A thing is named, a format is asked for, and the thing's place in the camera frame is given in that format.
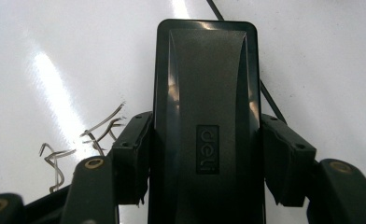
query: glossy white tabletop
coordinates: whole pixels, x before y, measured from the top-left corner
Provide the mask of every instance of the glossy white tabletop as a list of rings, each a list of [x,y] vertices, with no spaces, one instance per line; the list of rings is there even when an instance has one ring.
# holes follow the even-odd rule
[[[317,159],[366,174],[366,2],[215,3],[226,20],[257,27],[261,78]],[[49,193],[44,142],[77,150],[58,160],[69,184],[76,164],[98,154],[84,130],[122,102],[122,123],[152,109],[156,31],[170,18],[216,19],[205,0],[0,1],[0,193],[25,203]],[[269,193],[267,203],[268,223],[305,223],[304,209],[275,208]],[[120,214],[147,223],[146,206]]]

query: black wire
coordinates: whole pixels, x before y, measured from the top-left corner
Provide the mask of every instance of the black wire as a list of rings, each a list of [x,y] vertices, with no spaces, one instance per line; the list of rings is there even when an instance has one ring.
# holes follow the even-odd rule
[[[215,3],[212,0],[206,0],[206,2],[209,4],[210,8],[212,8],[213,13],[215,13],[215,16],[218,18],[219,21],[224,21],[223,16],[221,15],[220,11],[216,7]],[[260,90],[262,94],[264,95],[265,99],[267,100],[268,104],[270,104],[270,107],[273,109],[276,117],[280,120],[282,120],[285,124],[286,120],[282,115],[282,112],[279,110],[279,107],[276,105],[273,97],[271,94],[267,91],[267,88],[265,88],[264,83],[260,81]]]

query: rectangular logo plate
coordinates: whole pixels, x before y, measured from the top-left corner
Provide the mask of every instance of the rectangular logo plate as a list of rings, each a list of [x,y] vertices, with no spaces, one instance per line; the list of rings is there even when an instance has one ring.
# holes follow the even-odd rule
[[[197,125],[197,175],[217,175],[218,155],[218,126]]]

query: black rectangular device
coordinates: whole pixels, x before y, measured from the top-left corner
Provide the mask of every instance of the black rectangular device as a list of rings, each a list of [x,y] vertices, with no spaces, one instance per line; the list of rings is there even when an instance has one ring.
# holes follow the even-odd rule
[[[256,28],[167,20],[157,35],[149,223],[263,223]]]

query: deli logo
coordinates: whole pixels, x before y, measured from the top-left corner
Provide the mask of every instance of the deli logo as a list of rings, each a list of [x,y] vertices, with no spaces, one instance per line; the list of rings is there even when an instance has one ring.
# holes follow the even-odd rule
[[[197,174],[218,174],[218,126],[197,126]]]

